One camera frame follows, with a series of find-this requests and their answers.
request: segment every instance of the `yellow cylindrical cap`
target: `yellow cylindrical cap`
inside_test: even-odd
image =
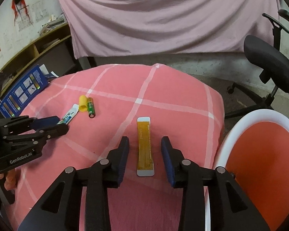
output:
[[[82,95],[79,97],[79,111],[86,112],[87,110],[88,110],[87,97],[85,95]]]

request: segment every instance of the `pink curtain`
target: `pink curtain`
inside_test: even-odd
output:
[[[279,0],[59,0],[75,57],[243,50],[247,34],[272,44]]]

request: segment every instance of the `product box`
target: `product box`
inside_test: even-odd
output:
[[[0,112],[5,118],[19,116],[23,109],[39,94],[48,82],[36,65],[10,89],[0,102]]]

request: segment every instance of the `green battery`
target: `green battery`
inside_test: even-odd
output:
[[[91,97],[87,98],[87,104],[88,104],[89,117],[94,118],[95,117],[95,110],[94,110],[93,99]]]

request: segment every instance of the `chair base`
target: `chair base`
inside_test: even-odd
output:
[[[235,110],[229,113],[225,114],[225,119],[229,119],[229,118],[233,118],[233,117],[238,117],[238,116],[245,116],[246,114],[255,111],[257,109],[271,109],[274,110],[271,107],[271,104],[274,100],[274,95],[276,93],[273,92],[271,94],[268,94],[267,97],[261,97],[259,95],[257,95],[256,93],[254,93],[253,91],[249,90],[248,88],[243,87],[240,84],[237,83],[233,83],[232,86],[227,88],[227,91],[229,94],[232,94],[234,92],[234,88],[238,88],[239,90],[241,90],[244,94],[246,94],[249,98],[251,98],[256,105],[253,106],[249,106],[247,108],[243,108],[243,109],[239,109],[239,110]]]

